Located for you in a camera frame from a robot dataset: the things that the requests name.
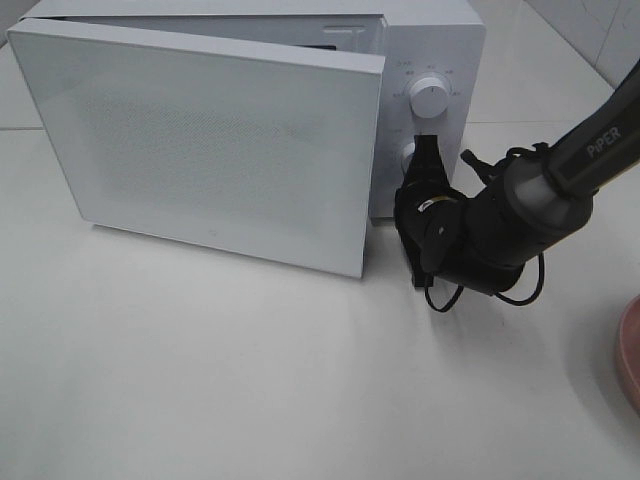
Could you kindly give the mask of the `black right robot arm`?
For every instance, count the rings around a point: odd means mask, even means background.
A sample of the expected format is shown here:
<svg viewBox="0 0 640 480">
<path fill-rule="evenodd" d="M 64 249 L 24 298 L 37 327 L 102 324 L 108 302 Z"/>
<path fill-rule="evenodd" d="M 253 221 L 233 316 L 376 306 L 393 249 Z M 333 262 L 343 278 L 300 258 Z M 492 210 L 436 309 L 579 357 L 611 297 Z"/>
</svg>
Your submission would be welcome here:
<svg viewBox="0 0 640 480">
<path fill-rule="evenodd" d="M 417 135 L 394 222 L 415 287 L 434 279 L 503 297 L 525 264 L 581 229 L 598 190 L 639 161 L 639 69 L 552 145 L 512 147 L 491 165 L 461 154 L 483 183 L 468 198 L 451 187 L 434 135 Z"/>
</svg>

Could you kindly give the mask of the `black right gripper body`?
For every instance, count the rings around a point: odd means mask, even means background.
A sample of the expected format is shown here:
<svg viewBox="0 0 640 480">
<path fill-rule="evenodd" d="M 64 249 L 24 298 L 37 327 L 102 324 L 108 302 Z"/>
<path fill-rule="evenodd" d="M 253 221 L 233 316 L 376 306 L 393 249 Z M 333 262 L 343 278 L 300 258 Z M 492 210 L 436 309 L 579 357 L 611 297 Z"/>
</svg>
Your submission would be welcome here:
<svg viewBox="0 0 640 480">
<path fill-rule="evenodd" d="M 394 222 L 415 287 L 434 278 L 469 288 L 468 202 L 443 177 L 407 172 L 396 191 Z"/>
</svg>

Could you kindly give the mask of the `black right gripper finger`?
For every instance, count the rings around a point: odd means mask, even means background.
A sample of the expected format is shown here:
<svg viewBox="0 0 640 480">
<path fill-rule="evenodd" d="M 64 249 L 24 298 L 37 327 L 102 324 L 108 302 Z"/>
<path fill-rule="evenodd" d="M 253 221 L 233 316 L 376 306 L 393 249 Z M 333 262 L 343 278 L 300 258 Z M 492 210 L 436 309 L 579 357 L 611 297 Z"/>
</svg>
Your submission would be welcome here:
<svg viewBox="0 0 640 480">
<path fill-rule="evenodd" d="M 420 134 L 414 136 L 412 169 L 430 173 L 443 170 L 437 135 Z"/>
</svg>

